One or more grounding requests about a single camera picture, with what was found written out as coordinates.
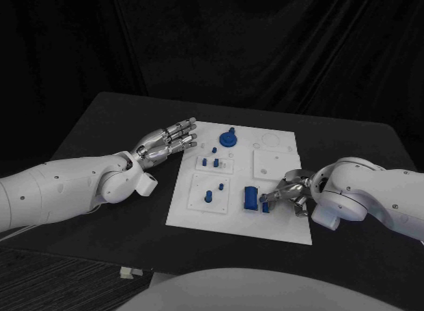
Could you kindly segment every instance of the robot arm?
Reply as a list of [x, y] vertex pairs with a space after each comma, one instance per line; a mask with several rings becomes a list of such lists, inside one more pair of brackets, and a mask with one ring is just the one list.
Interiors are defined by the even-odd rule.
[[195, 118], [154, 131], [131, 153], [43, 163], [0, 179], [0, 232], [49, 224], [88, 213], [102, 203], [118, 203], [134, 190], [149, 196], [157, 185], [144, 169], [196, 146]]
[[362, 221], [369, 213], [387, 228], [424, 241], [421, 173], [385, 170], [364, 159], [346, 157], [316, 174], [290, 171], [276, 191], [263, 196], [261, 201], [276, 202], [280, 200], [276, 196], [294, 202], [297, 216], [303, 213], [305, 201], [313, 198], [318, 206], [312, 219], [332, 230], [341, 218]]

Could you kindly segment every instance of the white board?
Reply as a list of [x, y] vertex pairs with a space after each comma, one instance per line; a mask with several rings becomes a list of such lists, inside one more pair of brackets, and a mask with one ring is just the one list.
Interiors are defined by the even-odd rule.
[[[258, 188], [260, 196], [270, 193], [280, 182], [280, 179], [254, 178], [254, 150], [279, 153], [273, 154], [274, 157], [281, 156], [283, 161], [289, 161], [279, 166], [279, 171], [302, 168], [294, 133], [201, 121], [196, 125], [198, 128], [192, 132], [198, 134], [198, 146], [185, 151], [182, 158], [166, 225], [312, 245], [309, 219], [296, 217], [292, 203], [279, 202], [268, 214], [261, 212], [261, 205], [258, 211], [242, 208], [244, 188]], [[219, 135], [228, 132], [231, 127], [235, 128], [237, 145], [227, 148], [219, 144]], [[199, 161], [205, 157], [219, 159], [222, 163], [232, 160], [232, 173], [221, 172], [212, 163], [206, 171], [198, 170], [202, 166]], [[286, 172], [277, 173], [280, 178], [284, 174]], [[201, 175], [202, 183], [193, 183], [198, 180], [195, 175]], [[218, 197], [224, 193], [219, 193], [216, 183], [225, 179], [229, 193], [224, 213], [224, 196]], [[203, 201], [206, 190], [214, 192], [211, 205]], [[196, 202], [195, 208], [189, 206], [191, 202]]]

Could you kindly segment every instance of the dark gray table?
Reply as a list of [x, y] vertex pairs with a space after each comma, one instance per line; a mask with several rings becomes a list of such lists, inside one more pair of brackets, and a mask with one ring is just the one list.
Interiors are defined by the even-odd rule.
[[[294, 132], [309, 170], [348, 156], [387, 169], [416, 169], [388, 125], [114, 93], [95, 98], [53, 159], [131, 150], [143, 135], [189, 117]], [[313, 246], [166, 226], [180, 161], [182, 153], [150, 170], [159, 180], [150, 197], [134, 193], [124, 202], [38, 227], [0, 247], [172, 274], [228, 267], [283, 271], [424, 310], [424, 248], [371, 215], [364, 222], [342, 221], [335, 232], [310, 221]]]

